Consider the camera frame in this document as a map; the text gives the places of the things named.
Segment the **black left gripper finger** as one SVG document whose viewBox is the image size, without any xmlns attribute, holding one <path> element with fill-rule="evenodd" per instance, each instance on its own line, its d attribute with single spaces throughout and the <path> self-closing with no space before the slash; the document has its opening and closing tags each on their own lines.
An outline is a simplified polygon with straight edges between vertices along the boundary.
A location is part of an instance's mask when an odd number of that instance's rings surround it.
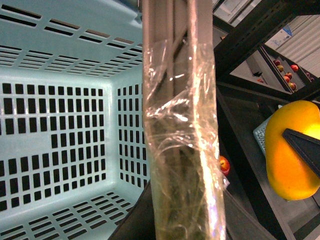
<svg viewBox="0 0 320 240">
<path fill-rule="evenodd" d="M 290 128 L 284 130 L 282 137 L 319 178 L 320 140 Z"/>
</svg>

